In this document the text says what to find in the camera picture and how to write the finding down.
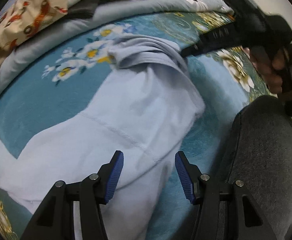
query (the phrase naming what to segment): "blue bedsheet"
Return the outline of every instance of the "blue bedsheet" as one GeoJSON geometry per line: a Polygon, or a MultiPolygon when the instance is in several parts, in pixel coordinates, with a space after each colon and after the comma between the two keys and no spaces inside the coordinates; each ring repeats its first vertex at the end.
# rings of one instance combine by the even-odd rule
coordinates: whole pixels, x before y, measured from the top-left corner
{"type": "MultiPolygon", "coordinates": [[[[150,14],[102,26],[68,40],[40,57],[1,95],[0,139],[17,158],[35,134],[86,108],[112,71],[104,52],[118,35],[156,36],[183,47],[198,38],[198,31],[229,21],[217,13],[150,14]]],[[[202,172],[210,173],[218,165],[222,154],[218,149],[235,115],[267,90],[240,48],[189,57],[188,67],[191,80],[205,101],[206,111],[184,138],[181,150],[202,172]]],[[[0,231],[7,239],[17,239],[31,214],[1,190],[0,203],[1,212],[7,217],[5,222],[0,219],[0,231]]],[[[173,171],[150,221],[147,239],[169,239],[190,207],[177,172],[173,171]]]]}

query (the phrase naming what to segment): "gray pants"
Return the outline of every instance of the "gray pants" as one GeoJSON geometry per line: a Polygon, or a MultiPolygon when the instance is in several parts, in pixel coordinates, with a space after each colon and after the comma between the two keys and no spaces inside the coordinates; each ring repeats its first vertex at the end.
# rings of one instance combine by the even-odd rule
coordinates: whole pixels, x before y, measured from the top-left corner
{"type": "MultiPolygon", "coordinates": [[[[219,181],[245,185],[260,205],[278,240],[292,218],[292,119],[281,102],[262,96],[237,114],[218,169],[219,181]]],[[[221,202],[217,239],[223,239],[221,202]]],[[[190,239],[198,206],[172,239],[190,239]]]]}

